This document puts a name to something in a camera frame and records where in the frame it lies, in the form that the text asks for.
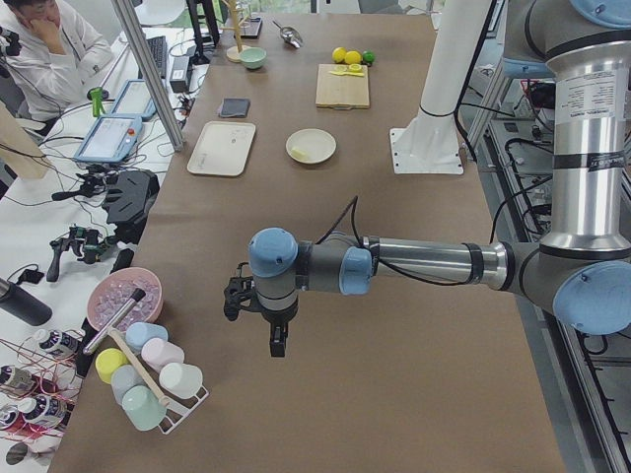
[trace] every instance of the black box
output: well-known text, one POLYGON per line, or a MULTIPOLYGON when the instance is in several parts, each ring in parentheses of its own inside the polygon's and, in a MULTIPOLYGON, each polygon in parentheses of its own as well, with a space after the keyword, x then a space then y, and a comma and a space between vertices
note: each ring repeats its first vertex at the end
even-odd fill
POLYGON ((174 58, 174 65, 171 68, 171 90, 176 94, 188 92, 190 76, 193 74, 193 64, 190 56, 179 56, 174 58))

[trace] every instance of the man's hand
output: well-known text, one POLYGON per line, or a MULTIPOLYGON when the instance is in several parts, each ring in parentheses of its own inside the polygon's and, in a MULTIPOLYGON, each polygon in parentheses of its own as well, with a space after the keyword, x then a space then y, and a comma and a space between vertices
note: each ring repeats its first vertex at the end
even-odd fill
POLYGON ((66 51, 61 45, 59 28, 53 22, 48 20, 31 20, 27 28, 48 46, 48 50, 52 54, 66 54, 66 51))

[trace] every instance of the green bowl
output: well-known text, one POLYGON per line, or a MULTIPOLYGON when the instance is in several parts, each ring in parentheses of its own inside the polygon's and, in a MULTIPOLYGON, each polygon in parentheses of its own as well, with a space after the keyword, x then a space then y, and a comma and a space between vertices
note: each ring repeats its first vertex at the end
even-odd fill
POLYGON ((249 47, 241 51, 241 62, 247 69, 258 69, 265 63, 267 51, 262 47, 249 47))

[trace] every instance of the white desk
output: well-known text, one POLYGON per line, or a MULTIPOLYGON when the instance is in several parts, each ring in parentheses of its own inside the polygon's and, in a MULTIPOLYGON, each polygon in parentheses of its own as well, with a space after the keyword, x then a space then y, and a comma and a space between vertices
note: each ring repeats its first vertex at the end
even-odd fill
MULTIPOLYGON (((184 54, 192 45, 186 42, 181 46, 177 44, 192 37, 191 30, 184 29, 147 29, 147 37, 165 35, 169 45, 175 45, 172 54, 184 54)), ((125 47, 120 39, 114 42, 112 50, 114 57, 125 47)), ((173 58, 170 56, 170 68, 173 58)), ((191 90, 197 89, 203 80, 207 66, 195 67, 191 80, 191 90)), ((137 77, 138 67, 129 48, 123 58, 116 65, 116 70, 109 77, 104 87, 109 90, 110 96, 116 94, 128 79, 137 77)), ((86 84, 86 91, 99 85, 106 71, 91 79, 86 84)), ((170 93, 173 106, 178 105, 177 95, 170 93)), ((105 110, 111 107, 111 102, 105 103, 105 110)), ((52 165, 59 171, 50 169, 41 180, 16 179, 7 191, 6 196, 24 204, 36 204, 50 201, 50 195, 60 190, 71 190, 78 187, 74 176, 82 173, 82 170, 70 159, 78 149, 81 141, 77 139, 59 139, 61 137, 83 137, 87 134, 94 118, 92 108, 88 103, 68 113, 55 124, 48 134, 52 141, 41 145, 52 165)), ((137 157, 130 160, 131 167, 149 169, 158 175, 160 183, 164 173, 169 167, 173 154, 173 147, 165 133, 162 122, 157 115, 153 121, 145 123, 143 131, 138 138, 137 157)), ((52 260, 52 250, 49 243, 68 232, 68 228, 76 224, 79 227, 97 228, 102 234, 105 229, 111 235, 114 226, 105 223, 107 213, 100 207, 104 195, 87 199, 79 197, 85 202, 82 206, 73 199, 59 202, 48 202, 36 206, 22 206, 12 202, 8 198, 0 199, 0 222, 2 222, 2 239, 0 240, 0 276, 7 278, 18 268, 35 263, 39 270, 46 272, 52 260)), ((53 310, 53 316, 42 327, 31 327, 4 310, 0 310, 2 317, 2 334, 0 338, 20 344, 31 337, 39 328, 78 329, 86 317, 86 307, 90 293, 111 270, 117 251, 112 248, 104 255, 102 262, 87 265, 77 261, 72 251, 66 251, 61 256, 59 265, 59 279, 55 283, 48 283, 45 278, 38 285, 24 284, 22 287, 36 298, 48 304, 53 310)), ((4 345, 0 345, 0 366, 17 364, 16 354, 4 345)), ((0 406, 9 402, 9 399, 0 393, 0 406)), ((58 443, 58 439, 38 439, 32 447, 35 450, 44 450, 58 443)), ((0 439, 0 471, 9 468, 5 463, 5 455, 13 443, 0 439)), ((45 471, 46 468, 38 466, 32 460, 11 467, 14 473, 32 473, 45 471)))

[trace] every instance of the lime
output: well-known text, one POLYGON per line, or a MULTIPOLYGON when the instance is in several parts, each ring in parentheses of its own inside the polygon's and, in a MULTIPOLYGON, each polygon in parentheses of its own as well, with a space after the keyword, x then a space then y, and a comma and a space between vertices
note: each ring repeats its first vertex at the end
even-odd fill
POLYGON ((375 53, 373 51, 364 51, 362 54, 362 61, 369 66, 375 62, 375 53))
POLYGON ((344 62, 346 64, 359 64, 362 62, 362 55, 359 51, 348 51, 344 57, 344 62))
POLYGON ((346 49, 343 47, 336 47, 333 49, 333 62, 344 62, 344 58, 346 57, 346 49))

